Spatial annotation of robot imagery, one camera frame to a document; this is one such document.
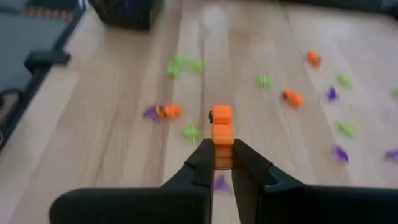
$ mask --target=gray carpet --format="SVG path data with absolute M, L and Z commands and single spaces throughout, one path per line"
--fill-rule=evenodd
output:
M 10 88 L 24 91 L 32 78 L 24 67 L 27 54 L 51 49 L 66 26 L 61 21 L 0 14 L 0 92 Z

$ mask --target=purple toy piece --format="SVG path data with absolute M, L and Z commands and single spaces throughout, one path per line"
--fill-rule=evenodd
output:
M 231 193 L 231 189 L 228 185 L 228 183 L 225 181 L 225 175 L 222 174 L 218 176 L 218 178 L 214 181 L 214 190 L 219 190 L 219 191 L 226 191 Z
M 333 155 L 335 156 L 335 159 L 339 162 L 348 162 L 347 152 L 341 146 L 335 147 L 335 149 L 333 150 Z
M 144 118 L 149 118 L 155 122 L 159 121 L 159 116 L 156 113 L 156 105 L 152 105 L 150 107 L 148 107 L 144 113 L 143 113 L 143 117 Z
M 394 161 L 398 162 L 398 149 L 387 152 L 386 158 L 393 159 Z
M 335 101 L 338 99 L 338 94 L 333 86 L 331 86 L 329 90 L 326 92 L 326 97 L 328 98 L 329 101 Z

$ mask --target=green star-shaped piece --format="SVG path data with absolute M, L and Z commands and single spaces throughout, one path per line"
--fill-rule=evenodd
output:
M 167 74 L 172 78 L 178 78 L 180 76 L 180 69 L 171 63 L 167 66 Z
M 353 87 L 353 83 L 351 82 L 351 79 L 346 75 L 340 75 L 338 77 L 338 82 L 340 83 L 340 85 L 342 85 L 345 88 Z
M 355 128 L 352 124 L 348 122 L 338 122 L 338 130 L 341 134 L 344 134 L 345 136 L 348 136 L 350 138 L 355 137 Z
M 272 83 L 272 80 L 268 76 L 260 77 L 259 85 L 260 85 L 260 89 L 262 89 L 262 90 L 269 90 L 274 86 Z
M 185 66 L 185 64 L 187 63 L 187 60 L 182 57 L 175 56 L 173 63 L 178 69 L 181 69 Z
M 394 97 L 395 99 L 398 99 L 398 88 L 396 88 L 392 91 L 392 97 Z
M 195 125 L 190 125 L 186 130 L 184 130 L 184 135 L 185 139 L 191 141 L 192 144 L 195 144 L 198 141 L 201 133 Z
M 199 60 L 194 61 L 192 67 L 197 73 L 203 73 L 203 71 L 205 70 L 203 68 L 203 63 Z

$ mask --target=black mesh basket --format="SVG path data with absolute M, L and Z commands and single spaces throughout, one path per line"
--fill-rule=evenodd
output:
M 163 0 L 90 0 L 90 3 L 104 23 L 149 30 Z

